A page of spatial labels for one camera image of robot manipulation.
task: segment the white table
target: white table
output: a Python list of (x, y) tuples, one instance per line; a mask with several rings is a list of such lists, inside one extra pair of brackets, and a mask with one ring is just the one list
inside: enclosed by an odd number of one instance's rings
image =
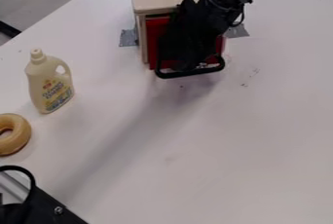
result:
[[(0, 112), (32, 125), (1, 159), (90, 223), (333, 221), (333, 0), (255, 0), (217, 74), (163, 81), (118, 48), (130, 0), (73, 0), (0, 48)], [(28, 51), (68, 62), (76, 96), (33, 108)]]

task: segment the bottle cap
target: bottle cap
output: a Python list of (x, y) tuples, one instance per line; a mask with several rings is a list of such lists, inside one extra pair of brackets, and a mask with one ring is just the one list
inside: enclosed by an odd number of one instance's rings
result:
[(46, 60), (46, 56), (41, 49), (31, 50), (31, 62), (34, 64), (40, 64)]

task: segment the bottle handle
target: bottle handle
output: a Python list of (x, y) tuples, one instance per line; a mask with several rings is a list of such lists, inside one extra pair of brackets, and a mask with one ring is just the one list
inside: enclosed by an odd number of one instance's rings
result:
[(62, 60), (59, 60), (58, 63), (57, 63), (57, 66), (62, 66), (65, 70), (65, 72), (63, 73), (63, 75), (67, 75), (69, 77), (71, 77), (71, 72), (70, 72), (70, 69), (69, 69), (69, 66)]

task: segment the white plastic bottle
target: white plastic bottle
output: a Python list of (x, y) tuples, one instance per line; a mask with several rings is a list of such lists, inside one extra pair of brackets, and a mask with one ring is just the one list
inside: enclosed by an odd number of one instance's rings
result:
[[(56, 72), (62, 66), (64, 73)], [(31, 51), (31, 60), (25, 67), (30, 97), (41, 113), (56, 111), (74, 95), (71, 72), (60, 58), (45, 56), (40, 49)]]

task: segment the black cable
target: black cable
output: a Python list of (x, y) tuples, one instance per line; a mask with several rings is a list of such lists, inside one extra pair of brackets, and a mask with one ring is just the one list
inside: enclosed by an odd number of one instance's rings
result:
[(31, 203), (32, 197), (36, 191), (36, 180), (35, 180), (35, 177), (32, 175), (32, 173), (25, 168), (22, 168), (19, 166), (0, 167), (0, 172), (7, 171), (7, 170), (21, 172), (30, 179), (30, 191), (29, 191), (24, 203), (22, 203), (19, 206), (18, 213), (16, 214), (16, 216), (14, 216), (15, 219), (13, 220), (13, 222), (11, 222), (11, 224), (21, 224), (21, 223), (23, 223), (23, 221), (24, 221), (25, 217), (27, 216), (28, 211), (30, 209), (30, 203)]
[(244, 22), (244, 20), (245, 20), (245, 12), (244, 12), (244, 8), (242, 8), (240, 22), (237, 22), (236, 24), (231, 23), (230, 27), (238, 27)]

